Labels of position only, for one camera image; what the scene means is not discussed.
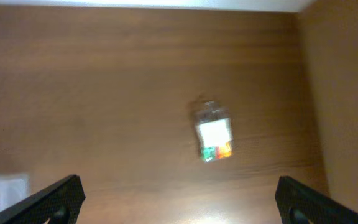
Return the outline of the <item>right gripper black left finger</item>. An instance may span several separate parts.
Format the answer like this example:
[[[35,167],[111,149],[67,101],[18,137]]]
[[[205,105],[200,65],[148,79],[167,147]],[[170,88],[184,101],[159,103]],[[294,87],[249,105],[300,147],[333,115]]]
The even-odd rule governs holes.
[[[0,212],[0,224],[75,224],[85,201],[78,175],[69,175]]]

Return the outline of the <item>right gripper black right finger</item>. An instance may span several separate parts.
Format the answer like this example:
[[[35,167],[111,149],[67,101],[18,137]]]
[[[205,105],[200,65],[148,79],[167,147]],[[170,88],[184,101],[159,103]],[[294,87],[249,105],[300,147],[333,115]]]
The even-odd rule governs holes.
[[[275,201],[284,224],[358,224],[358,213],[305,184],[281,176]]]

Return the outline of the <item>clear plastic container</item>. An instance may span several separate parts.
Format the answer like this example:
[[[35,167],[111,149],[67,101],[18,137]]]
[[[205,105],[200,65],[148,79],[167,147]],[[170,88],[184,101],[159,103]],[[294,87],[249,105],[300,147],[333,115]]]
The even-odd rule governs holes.
[[[29,196],[27,174],[0,175],[0,212]]]

